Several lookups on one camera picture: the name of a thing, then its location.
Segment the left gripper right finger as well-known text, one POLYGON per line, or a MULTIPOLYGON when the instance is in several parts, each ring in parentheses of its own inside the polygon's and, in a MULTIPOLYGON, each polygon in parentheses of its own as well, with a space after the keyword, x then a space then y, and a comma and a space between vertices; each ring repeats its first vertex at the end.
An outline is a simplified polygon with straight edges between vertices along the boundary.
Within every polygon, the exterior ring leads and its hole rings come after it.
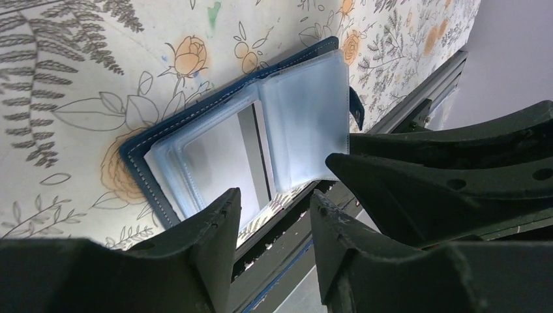
POLYGON ((453 241, 419 250, 310 200, 321 302, 329 312, 551 312, 552 243, 453 241))

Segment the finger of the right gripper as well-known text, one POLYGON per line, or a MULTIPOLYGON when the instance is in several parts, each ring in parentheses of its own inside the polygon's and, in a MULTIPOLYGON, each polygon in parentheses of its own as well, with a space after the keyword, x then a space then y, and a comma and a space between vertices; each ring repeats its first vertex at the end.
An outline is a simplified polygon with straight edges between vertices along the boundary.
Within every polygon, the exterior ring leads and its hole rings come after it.
POLYGON ((333 153, 327 166, 382 234, 422 248, 552 207, 552 159, 446 170, 333 153))
POLYGON ((552 156, 552 101, 543 100, 462 128, 352 134, 350 154, 450 170, 498 168, 541 160, 552 156))

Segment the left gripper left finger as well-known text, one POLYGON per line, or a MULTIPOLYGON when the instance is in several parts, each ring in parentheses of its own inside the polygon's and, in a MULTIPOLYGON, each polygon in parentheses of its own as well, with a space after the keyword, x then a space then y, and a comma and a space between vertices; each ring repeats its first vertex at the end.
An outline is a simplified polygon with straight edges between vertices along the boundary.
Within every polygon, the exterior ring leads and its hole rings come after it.
POLYGON ((241 215, 230 188, 128 250, 88 239, 3 239, 2 312, 225 312, 241 215))

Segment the white card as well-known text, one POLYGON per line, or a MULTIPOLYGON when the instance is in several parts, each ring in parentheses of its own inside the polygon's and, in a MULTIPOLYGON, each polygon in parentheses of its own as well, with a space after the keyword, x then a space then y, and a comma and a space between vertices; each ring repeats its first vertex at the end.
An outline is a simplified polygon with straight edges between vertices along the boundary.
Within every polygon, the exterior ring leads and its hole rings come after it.
POLYGON ((208 117, 190 127, 175 146, 197 210, 227 189, 238 188, 242 230, 271 200, 271 169, 259 100, 208 117))

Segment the navy blue card holder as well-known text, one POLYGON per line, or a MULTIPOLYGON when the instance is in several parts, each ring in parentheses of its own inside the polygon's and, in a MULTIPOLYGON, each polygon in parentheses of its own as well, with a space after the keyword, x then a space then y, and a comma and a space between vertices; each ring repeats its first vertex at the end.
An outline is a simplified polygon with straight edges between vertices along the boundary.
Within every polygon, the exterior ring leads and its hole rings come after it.
POLYGON ((120 146, 124 165, 165 228, 204 210, 194 205, 176 143, 208 117, 254 100, 263 107, 265 154, 273 187, 269 203, 276 195, 304 184, 333 180, 326 157, 348 153, 351 117, 363 123, 364 109, 349 85, 337 37, 246 75, 120 146))

